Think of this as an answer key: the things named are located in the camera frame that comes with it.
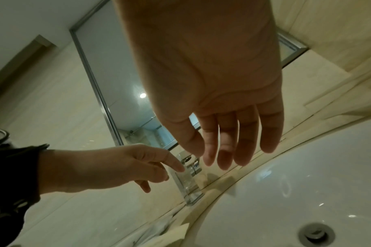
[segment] ceramic basin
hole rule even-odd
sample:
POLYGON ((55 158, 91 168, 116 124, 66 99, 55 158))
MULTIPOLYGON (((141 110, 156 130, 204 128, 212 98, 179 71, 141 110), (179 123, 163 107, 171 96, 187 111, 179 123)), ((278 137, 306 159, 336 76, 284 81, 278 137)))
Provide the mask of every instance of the ceramic basin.
POLYGON ((254 170, 203 212, 181 246, 301 247, 310 223, 333 230, 330 246, 371 246, 371 120, 254 170))

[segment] chrome faucet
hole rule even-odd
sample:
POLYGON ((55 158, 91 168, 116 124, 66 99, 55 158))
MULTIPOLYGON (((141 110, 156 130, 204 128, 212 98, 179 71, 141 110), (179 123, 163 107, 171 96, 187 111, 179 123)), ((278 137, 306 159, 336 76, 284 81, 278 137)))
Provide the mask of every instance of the chrome faucet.
POLYGON ((172 174, 181 195, 184 197, 186 205, 192 206, 204 195, 193 178, 196 174, 202 171, 200 159, 194 157, 187 151, 180 152, 176 158, 180 160, 185 167, 185 172, 177 173, 170 170, 170 173, 172 174))

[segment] sink drain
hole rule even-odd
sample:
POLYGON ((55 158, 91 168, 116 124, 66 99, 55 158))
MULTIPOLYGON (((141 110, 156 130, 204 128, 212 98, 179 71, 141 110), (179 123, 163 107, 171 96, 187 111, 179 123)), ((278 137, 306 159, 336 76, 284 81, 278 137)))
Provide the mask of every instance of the sink drain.
POLYGON ((301 228, 298 237, 306 247, 328 246, 335 240, 335 233, 327 225, 311 223, 301 228))

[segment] black sleeve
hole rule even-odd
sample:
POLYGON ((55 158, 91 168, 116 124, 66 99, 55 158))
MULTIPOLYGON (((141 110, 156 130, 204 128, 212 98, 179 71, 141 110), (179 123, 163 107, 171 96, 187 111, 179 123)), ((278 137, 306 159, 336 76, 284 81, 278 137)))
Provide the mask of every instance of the black sleeve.
POLYGON ((48 146, 10 149, 8 144, 0 145, 0 247, 16 239, 25 212, 40 200, 37 160, 48 146))

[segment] hand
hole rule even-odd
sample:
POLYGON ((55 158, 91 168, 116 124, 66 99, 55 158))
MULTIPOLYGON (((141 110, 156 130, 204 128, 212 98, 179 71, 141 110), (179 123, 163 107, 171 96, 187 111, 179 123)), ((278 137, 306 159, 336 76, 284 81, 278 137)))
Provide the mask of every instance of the hand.
POLYGON ((149 193, 149 181, 160 183, 169 179, 162 163, 175 171, 184 171, 168 150, 143 144, 91 151, 48 150, 39 157, 39 191, 79 192, 135 181, 149 193))
POLYGON ((281 64, 268 0, 117 0, 143 85, 179 144, 221 169, 248 164, 283 130, 281 64), (193 128, 194 112, 203 138, 193 128))

